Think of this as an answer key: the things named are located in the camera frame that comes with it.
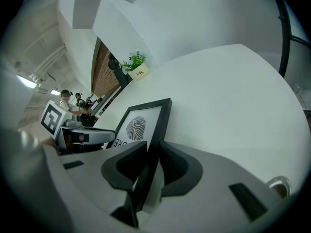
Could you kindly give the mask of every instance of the potted plant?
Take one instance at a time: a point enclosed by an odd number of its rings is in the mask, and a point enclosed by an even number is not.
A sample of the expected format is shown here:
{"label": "potted plant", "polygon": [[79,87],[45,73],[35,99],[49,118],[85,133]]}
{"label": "potted plant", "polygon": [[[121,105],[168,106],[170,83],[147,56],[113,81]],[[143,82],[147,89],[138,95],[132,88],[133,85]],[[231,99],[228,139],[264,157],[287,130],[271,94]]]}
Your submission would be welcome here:
{"label": "potted plant", "polygon": [[140,50],[137,49],[136,53],[130,53],[128,62],[123,61],[120,67],[125,75],[129,74],[133,80],[140,80],[149,73],[145,59],[146,54],[140,53]]}

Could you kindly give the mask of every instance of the fluorescent light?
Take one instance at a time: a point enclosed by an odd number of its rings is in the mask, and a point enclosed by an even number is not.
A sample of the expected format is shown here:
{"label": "fluorescent light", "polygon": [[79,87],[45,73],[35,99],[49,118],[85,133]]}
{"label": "fluorescent light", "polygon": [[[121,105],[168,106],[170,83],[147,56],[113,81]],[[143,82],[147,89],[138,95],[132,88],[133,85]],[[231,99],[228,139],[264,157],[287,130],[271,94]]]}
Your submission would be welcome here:
{"label": "fluorescent light", "polygon": [[52,91],[51,91],[51,94],[54,94],[54,95],[60,95],[60,92],[55,91],[55,90],[52,90]]}
{"label": "fluorescent light", "polygon": [[35,88],[36,87],[36,83],[34,83],[34,82],[31,82],[31,81],[29,81],[29,80],[27,80],[27,79],[25,79],[25,78],[23,78],[23,77],[21,77],[21,76],[19,76],[19,75],[16,75],[16,77],[18,77],[18,79],[25,85],[25,86],[27,86],[27,87],[30,87],[30,88]]}

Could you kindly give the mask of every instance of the flower pot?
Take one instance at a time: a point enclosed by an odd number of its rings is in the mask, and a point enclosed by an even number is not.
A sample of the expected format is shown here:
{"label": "flower pot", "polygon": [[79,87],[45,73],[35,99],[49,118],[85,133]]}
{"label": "flower pot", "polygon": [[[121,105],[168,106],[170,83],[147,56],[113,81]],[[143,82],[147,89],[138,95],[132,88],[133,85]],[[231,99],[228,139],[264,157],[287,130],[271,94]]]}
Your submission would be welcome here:
{"label": "flower pot", "polygon": [[135,70],[130,71],[128,73],[133,80],[140,80],[149,73],[149,67],[145,63],[142,63]]}

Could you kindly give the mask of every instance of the brick wall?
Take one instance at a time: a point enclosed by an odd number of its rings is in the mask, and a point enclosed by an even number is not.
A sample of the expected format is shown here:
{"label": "brick wall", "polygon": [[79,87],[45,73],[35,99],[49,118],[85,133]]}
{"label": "brick wall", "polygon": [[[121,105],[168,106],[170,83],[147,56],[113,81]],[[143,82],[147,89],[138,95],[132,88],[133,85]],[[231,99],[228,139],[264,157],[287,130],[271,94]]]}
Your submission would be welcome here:
{"label": "brick wall", "polygon": [[101,43],[96,57],[92,86],[92,92],[98,97],[120,85],[113,71],[108,67],[109,54],[108,48]]}

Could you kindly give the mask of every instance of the leaf illustration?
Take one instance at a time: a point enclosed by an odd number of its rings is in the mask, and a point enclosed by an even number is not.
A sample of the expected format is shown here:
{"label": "leaf illustration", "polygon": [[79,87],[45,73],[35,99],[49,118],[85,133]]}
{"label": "leaf illustration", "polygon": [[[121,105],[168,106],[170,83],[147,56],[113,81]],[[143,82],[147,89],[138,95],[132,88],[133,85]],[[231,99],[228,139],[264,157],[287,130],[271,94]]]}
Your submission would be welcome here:
{"label": "leaf illustration", "polygon": [[126,127],[127,137],[133,141],[141,141],[144,136],[145,126],[146,120],[143,117],[137,116],[132,119]]}

